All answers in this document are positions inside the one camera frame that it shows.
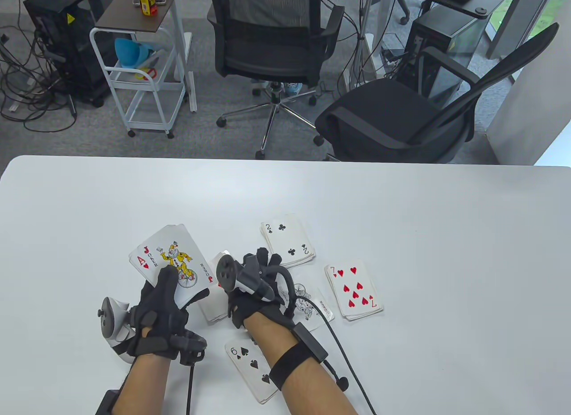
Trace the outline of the person's left hand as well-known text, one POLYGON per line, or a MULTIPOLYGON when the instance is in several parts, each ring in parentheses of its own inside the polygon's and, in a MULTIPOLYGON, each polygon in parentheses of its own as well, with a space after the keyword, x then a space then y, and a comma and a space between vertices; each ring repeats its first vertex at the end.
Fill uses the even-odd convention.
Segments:
POLYGON ((128 355, 152 354, 170 360, 180 353, 203 356, 206 340, 186 329, 188 312, 174 301, 178 285, 178 270, 171 265, 160 270, 156 285, 145 283, 140 303, 130 315, 135 335, 127 346, 128 355))

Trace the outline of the person's right hand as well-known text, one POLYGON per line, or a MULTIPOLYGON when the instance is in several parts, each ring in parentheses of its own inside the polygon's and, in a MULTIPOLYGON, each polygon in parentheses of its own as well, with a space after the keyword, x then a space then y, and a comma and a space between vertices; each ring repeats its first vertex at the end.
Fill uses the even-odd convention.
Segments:
POLYGON ((269 254, 265 247, 248 253, 242 262, 225 255, 216 274, 228 297, 227 316, 236 328, 255 313, 289 329, 294 329, 293 278, 281 265, 281 256, 269 254))

